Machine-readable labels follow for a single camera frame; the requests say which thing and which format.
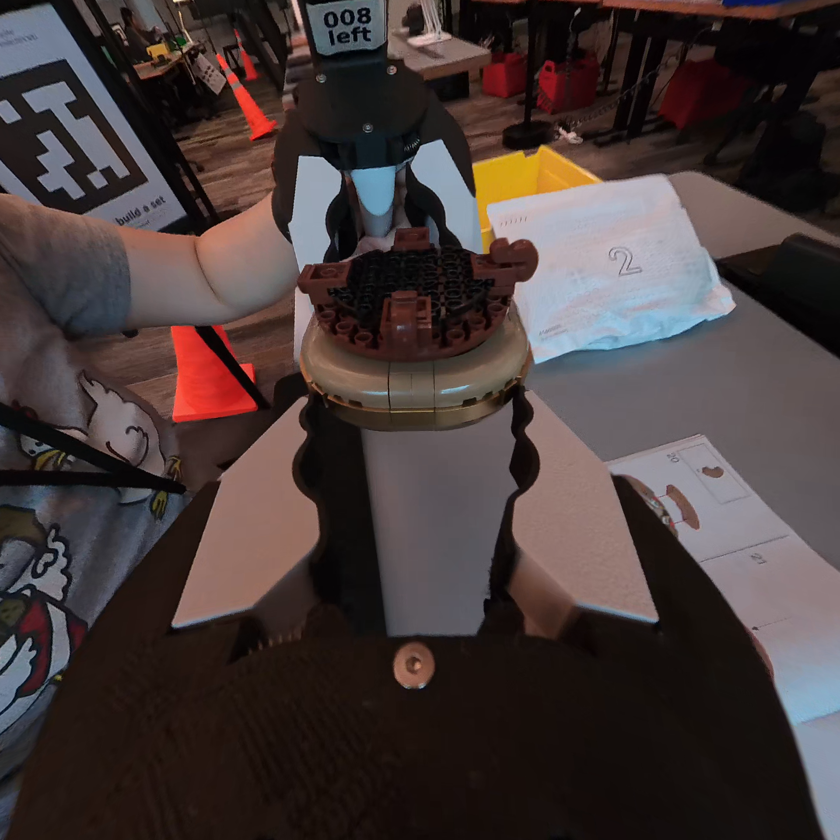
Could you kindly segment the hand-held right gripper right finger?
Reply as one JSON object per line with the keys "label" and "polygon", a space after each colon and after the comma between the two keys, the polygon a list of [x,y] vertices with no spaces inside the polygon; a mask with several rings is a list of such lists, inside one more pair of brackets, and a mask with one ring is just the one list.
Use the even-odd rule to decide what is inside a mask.
{"label": "hand-held right gripper right finger", "polygon": [[601,460],[531,392],[511,401],[512,493],[485,600],[485,634],[655,643],[658,614]]}

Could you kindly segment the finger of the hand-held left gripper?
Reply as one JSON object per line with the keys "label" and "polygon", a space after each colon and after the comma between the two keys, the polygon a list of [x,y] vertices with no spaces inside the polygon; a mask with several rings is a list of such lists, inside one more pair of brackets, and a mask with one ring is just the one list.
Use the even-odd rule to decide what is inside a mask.
{"label": "finger of the hand-held left gripper", "polygon": [[404,167],[406,217],[427,227],[435,245],[481,254],[482,235],[472,156],[466,140],[417,141]]}
{"label": "finger of the hand-held left gripper", "polygon": [[361,237],[355,190],[348,178],[319,156],[303,155],[290,221],[298,268],[352,256]]}

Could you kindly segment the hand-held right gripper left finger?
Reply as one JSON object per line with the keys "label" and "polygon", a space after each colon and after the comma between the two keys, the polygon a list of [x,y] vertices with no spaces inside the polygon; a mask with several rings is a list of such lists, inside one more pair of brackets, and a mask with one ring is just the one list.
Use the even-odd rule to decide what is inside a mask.
{"label": "hand-held right gripper left finger", "polygon": [[301,397],[219,480],[172,627],[252,618],[269,637],[337,607],[385,633],[361,431]]}

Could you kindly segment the round tan brown brick model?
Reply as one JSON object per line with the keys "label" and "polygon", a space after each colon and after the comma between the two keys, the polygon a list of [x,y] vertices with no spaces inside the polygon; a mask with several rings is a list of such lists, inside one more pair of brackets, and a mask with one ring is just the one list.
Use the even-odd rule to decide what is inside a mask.
{"label": "round tan brown brick model", "polygon": [[514,300],[539,265],[527,239],[486,254],[401,228],[393,247],[306,265],[313,312],[299,365],[345,422],[379,432],[449,430],[498,411],[532,363]]}

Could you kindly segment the person's left forearm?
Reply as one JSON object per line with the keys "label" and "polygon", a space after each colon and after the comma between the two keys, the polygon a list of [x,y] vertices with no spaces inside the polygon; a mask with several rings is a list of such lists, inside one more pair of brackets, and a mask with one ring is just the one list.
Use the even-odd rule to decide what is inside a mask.
{"label": "person's left forearm", "polygon": [[130,273],[127,329],[224,325],[273,305],[299,276],[270,196],[199,236],[126,227],[119,235]]}

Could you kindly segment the grey desk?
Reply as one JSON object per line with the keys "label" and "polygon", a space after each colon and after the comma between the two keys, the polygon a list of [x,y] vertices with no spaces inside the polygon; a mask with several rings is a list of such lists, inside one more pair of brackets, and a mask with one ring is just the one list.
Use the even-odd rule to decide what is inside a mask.
{"label": "grey desk", "polygon": [[[680,335],[537,364],[528,386],[601,461],[700,434],[838,569],[838,358],[735,290]],[[511,406],[433,432],[363,432],[389,635],[468,635],[513,483]]]}

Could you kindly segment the yellow plastic bin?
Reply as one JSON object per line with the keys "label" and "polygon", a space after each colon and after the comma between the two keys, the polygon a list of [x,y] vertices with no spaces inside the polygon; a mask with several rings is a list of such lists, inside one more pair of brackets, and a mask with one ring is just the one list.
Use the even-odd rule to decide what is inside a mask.
{"label": "yellow plastic bin", "polygon": [[482,250],[494,241],[487,215],[489,204],[544,193],[555,193],[577,186],[600,183],[596,175],[546,145],[532,154],[522,151],[504,154],[473,164]]}

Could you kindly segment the black pole stand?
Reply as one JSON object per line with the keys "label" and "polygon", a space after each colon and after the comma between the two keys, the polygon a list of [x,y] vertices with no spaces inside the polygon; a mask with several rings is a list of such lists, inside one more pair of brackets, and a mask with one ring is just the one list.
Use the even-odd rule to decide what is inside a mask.
{"label": "black pole stand", "polygon": [[547,50],[554,53],[561,61],[571,58],[574,49],[574,36],[571,33],[574,7],[572,2],[528,1],[527,44],[525,52],[526,84],[524,88],[522,121],[507,126],[501,135],[502,145],[510,151],[535,150],[540,145],[550,144],[555,135],[553,123],[535,119],[533,110],[537,101],[535,81],[538,79],[540,62],[538,53],[538,35],[545,25],[553,25],[558,34],[547,40]]}

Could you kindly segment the red plastic crate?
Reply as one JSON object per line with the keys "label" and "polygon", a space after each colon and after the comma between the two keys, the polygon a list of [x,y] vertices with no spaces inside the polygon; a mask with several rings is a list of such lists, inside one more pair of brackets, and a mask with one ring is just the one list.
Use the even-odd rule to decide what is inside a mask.
{"label": "red plastic crate", "polygon": [[685,130],[732,112],[751,85],[750,79],[713,58],[688,59],[666,85],[658,116],[678,130]]}
{"label": "red plastic crate", "polygon": [[548,114],[589,108],[600,75],[601,64],[591,51],[572,62],[547,59],[538,75],[537,108]]}
{"label": "red plastic crate", "polygon": [[482,92],[493,98],[521,95],[527,82],[526,57],[518,52],[495,52],[482,71]]}

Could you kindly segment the building instruction booklet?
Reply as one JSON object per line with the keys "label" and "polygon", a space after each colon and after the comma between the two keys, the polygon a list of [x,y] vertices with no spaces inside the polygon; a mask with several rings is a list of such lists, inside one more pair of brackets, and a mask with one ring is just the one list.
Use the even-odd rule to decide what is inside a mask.
{"label": "building instruction booklet", "polygon": [[607,462],[707,573],[773,666],[794,724],[838,713],[839,573],[696,435]]}

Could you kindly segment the white printed paper bag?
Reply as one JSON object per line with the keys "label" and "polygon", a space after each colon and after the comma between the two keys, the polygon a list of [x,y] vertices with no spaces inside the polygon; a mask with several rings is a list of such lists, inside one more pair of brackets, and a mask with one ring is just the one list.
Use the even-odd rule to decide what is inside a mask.
{"label": "white printed paper bag", "polygon": [[735,307],[666,175],[489,204],[496,238],[538,251],[515,301],[536,364],[674,337]]}

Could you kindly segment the black white marker sign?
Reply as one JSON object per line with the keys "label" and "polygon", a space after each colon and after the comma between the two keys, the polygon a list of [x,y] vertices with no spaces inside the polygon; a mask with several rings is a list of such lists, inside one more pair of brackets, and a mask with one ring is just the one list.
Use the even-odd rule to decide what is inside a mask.
{"label": "black white marker sign", "polygon": [[95,2],[2,2],[2,193],[125,228],[199,234],[214,206]]}

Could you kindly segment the grey printed t-shirt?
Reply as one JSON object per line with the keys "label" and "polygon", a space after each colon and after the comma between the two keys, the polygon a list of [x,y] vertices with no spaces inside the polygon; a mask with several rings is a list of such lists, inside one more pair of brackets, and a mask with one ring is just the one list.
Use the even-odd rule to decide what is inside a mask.
{"label": "grey printed t-shirt", "polygon": [[[2,404],[180,479],[173,425],[72,343],[125,325],[130,272],[116,227],[10,195],[1,217]],[[148,488],[2,487],[2,799],[18,792],[58,679],[90,627],[187,503]]]}

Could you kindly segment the wooden table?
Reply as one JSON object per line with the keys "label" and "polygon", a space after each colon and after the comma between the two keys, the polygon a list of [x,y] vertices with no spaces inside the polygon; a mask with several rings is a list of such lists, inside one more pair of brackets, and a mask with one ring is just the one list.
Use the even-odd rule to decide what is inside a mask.
{"label": "wooden table", "polygon": [[774,120],[789,118],[805,101],[822,64],[828,59],[838,32],[838,2],[599,2],[602,8],[616,11],[615,32],[632,35],[625,75],[618,95],[613,126],[591,135],[595,145],[606,147],[656,133],[656,119],[648,117],[659,65],[664,61],[669,40],[678,38],[677,28],[687,18],[707,18],[714,22],[802,21],[815,17],[815,43],[796,69],[782,93]]}

